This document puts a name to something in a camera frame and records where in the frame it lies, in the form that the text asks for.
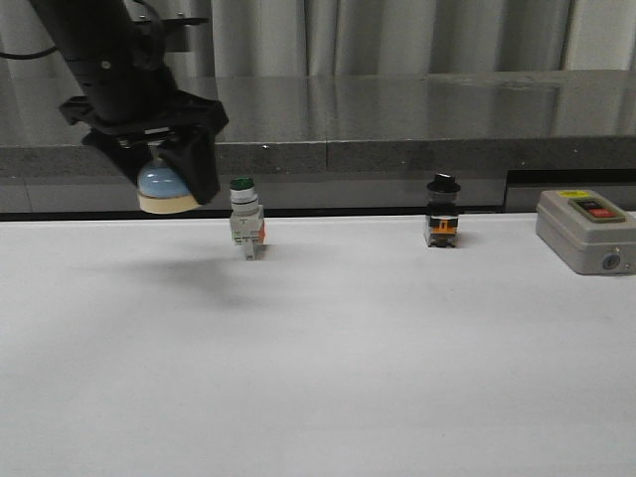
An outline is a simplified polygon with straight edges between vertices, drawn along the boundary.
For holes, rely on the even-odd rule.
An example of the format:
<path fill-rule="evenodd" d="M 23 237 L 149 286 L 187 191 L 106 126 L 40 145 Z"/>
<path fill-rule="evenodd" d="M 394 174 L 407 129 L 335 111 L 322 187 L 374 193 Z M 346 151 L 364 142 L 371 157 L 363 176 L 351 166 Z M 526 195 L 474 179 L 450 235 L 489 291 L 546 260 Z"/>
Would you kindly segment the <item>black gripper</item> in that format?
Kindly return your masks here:
<path fill-rule="evenodd" d="M 60 106 L 69 124 L 90 128 L 81 143 L 98 151 L 135 187 L 152 160 L 148 144 L 184 181 L 199 205 L 219 192 L 215 138 L 228 124 L 223 104 L 180 90 L 170 70 L 100 68 L 80 75 L 82 95 Z"/>

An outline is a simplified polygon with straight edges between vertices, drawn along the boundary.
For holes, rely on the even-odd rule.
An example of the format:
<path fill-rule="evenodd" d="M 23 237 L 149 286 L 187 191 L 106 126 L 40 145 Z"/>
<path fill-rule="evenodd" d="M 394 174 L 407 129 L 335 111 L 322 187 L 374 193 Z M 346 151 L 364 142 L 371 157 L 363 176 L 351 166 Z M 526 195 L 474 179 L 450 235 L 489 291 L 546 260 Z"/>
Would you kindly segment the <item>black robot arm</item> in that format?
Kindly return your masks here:
<path fill-rule="evenodd" d="M 121 1 L 33 2 L 82 91 L 60 111 L 69 124 L 88 125 L 83 144 L 130 182 L 159 158 L 206 205 L 221 188 L 215 139 L 229 119 L 220 101 L 179 89 L 164 62 L 179 30 L 202 21 L 162 19 L 142 5 L 146 18 L 134 21 Z"/>

